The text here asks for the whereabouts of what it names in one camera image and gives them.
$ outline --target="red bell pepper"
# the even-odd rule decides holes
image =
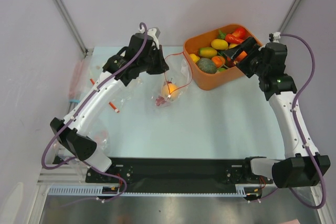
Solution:
[[[232,34],[227,34],[225,36],[225,40],[226,40],[226,42],[234,43],[234,44],[241,44],[244,41],[242,39],[239,39],[239,38],[233,36]]]
[[[246,36],[246,30],[242,27],[239,27],[232,33],[232,35],[239,39],[244,39]]]

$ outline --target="cable clip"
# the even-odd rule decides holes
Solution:
[[[269,41],[279,43],[280,32],[276,31],[275,33],[269,34]]]

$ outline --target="clear plastic bag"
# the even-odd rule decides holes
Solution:
[[[152,94],[152,100],[159,108],[177,101],[193,79],[191,67],[182,52],[168,55],[165,61],[169,70],[160,75]]]
[[[127,87],[123,89],[123,91],[119,94],[115,94],[111,100],[110,100],[110,106],[116,111],[116,109],[119,112],[120,109],[127,103],[128,101],[131,100],[133,97],[134,91],[136,88],[139,87],[139,85],[142,84],[141,78],[136,78],[135,80],[132,80]]]
[[[110,153],[109,131],[100,119],[95,121],[91,127],[88,137],[97,143],[97,147],[100,148],[105,155]]]

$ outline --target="white table surface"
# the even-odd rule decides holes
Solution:
[[[96,47],[84,74],[92,87],[106,60],[119,47]],[[163,47],[165,56],[182,47]],[[154,158],[284,158],[280,129],[258,79],[242,77],[211,91],[192,81],[178,101],[155,108],[151,99],[159,76],[140,74],[142,84],[115,113],[107,104],[98,119],[109,132],[111,157]]]

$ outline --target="orange bowl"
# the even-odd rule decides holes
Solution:
[[[218,37],[219,29],[226,34],[230,34],[233,33],[234,30],[237,29],[238,27],[243,27],[246,29],[246,27],[239,24],[230,24],[218,28],[216,30],[212,30],[207,33],[190,38],[184,43],[183,51],[187,61],[190,63],[190,66],[193,70],[193,79],[195,80],[199,88],[203,90],[211,90],[229,81],[233,81],[235,79],[245,76],[237,67],[232,67],[223,72],[215,74],[205,73],[198,68],[196,63],[194,63],[194,61],[189,55],[189,54],[198,55],[198,50],[200,48],[210,47],[211,41],[213,41]],[[251,34],[251,32],[248,29],[246,29],[246,37],[250,36],[254,37],[257,40],[258,44],[261,46],[260,41],[253,34]]]

